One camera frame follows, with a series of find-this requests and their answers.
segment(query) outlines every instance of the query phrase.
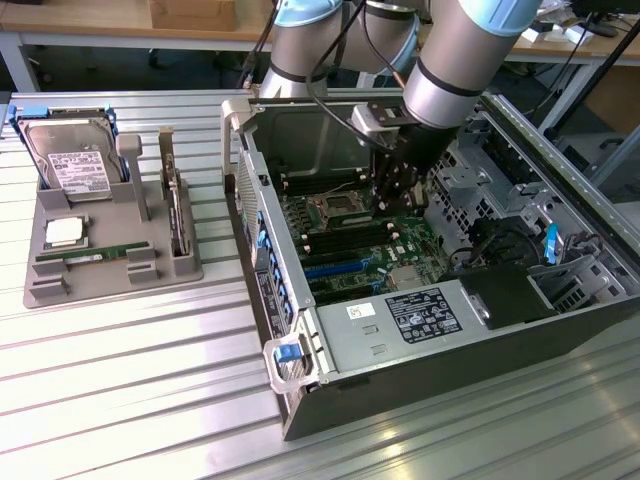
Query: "computer monitor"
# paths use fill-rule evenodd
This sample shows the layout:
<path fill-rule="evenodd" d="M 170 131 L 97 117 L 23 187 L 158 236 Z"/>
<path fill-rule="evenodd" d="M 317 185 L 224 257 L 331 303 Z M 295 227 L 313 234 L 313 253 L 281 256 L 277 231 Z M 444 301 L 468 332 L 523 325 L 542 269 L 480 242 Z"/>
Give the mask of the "computer monitor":
<path fill-rule="evenodd" d="M 579 17 L 593 14 L 587 30 L 603 37 L 615 37 L 618 31 L 605 23 L 608 14 L 640 13 L 640 0 L 573 0 L 571 7 Z"/>

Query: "robotic arm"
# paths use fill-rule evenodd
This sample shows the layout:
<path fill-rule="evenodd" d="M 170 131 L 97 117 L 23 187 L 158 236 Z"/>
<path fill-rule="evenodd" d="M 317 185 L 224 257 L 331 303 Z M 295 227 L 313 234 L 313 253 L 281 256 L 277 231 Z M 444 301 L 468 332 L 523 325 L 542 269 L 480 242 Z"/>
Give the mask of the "robotic arm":
<path fill-rule="evenodd" d="M 437 7 L 434 26 L 406 83 L 402 105 L 389 109 L 370 102 L 355 107 L 351 116 L 352 126 L 371 138 L 372 144 L 388 146 L 384 151 L 373 147 L 376 211 L 411 207 L 412 191 L 453 140 L 520 34 L 534 20 L 541 0 L 432 2 Z M 341 0 L 287 0 L 276 20 L 272 65 L 261 96 L 308 96 L 306 75 L 353 8 Z M 364 15 L 373 44 L 394 68 L 401 69 L 415 49 L 417 19 L 407 9 L 373 1 L 367 2 L 329 59 L 353 70 L 388 72 L 365 42 Z M 316 91 L 324 93 L 323 78 L 313 81 Z"/>

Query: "aluminum extrusion table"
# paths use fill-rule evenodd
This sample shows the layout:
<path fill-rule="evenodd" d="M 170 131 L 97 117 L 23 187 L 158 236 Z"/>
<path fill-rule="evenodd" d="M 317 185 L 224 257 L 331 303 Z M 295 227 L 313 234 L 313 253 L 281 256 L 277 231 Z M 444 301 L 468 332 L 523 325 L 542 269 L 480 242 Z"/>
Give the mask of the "aluminum extrusion table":
<path fill-rule="evenodd" d="M 157 128 L 173 126 L 205 279 L 135 298 L 26 310 L 37 176 L 5 125 L 0 478 L 640 476 L 638 319 L 567 357 L 284 443 L 223 201 L 219 106 L 241 94 L 13 97 L 18 107 L 110 103 L 120 130 L 142 136 L 148 177 L 160 167 Z"/>

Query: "hard drive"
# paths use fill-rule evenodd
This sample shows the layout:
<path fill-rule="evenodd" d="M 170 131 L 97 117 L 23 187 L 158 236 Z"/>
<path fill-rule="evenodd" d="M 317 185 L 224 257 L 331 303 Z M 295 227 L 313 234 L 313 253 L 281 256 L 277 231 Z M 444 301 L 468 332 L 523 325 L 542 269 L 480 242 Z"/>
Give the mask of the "hard drive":
<path fill-rule="evenodd" d="M 127 181 L 115 146 L 111 110 L 29 108 L 10 111 L 41 178 L 40 188 L 65 191 L 72 202 L 111 198 L 112 183 Z"/>

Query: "open computer chassis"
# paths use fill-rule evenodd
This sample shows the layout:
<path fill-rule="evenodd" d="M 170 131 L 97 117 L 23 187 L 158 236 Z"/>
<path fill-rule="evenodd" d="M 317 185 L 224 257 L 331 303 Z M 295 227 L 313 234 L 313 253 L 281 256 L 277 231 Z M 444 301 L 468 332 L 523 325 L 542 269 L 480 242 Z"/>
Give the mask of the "open computer chassis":
<path fill-rule="evenodd" d="M 368 101 L 401 99 L 327 99 L 344 118 Z M 411 211 L 384 219 L 367 217 L 368 148 L 313 103 L 223 111 L 227 203 L 286 440 L 565 354 L 640 305 L 638 232 L 503 97 L 481 98 Z M 282 344 L 302 358 L 278 363 Z"/>

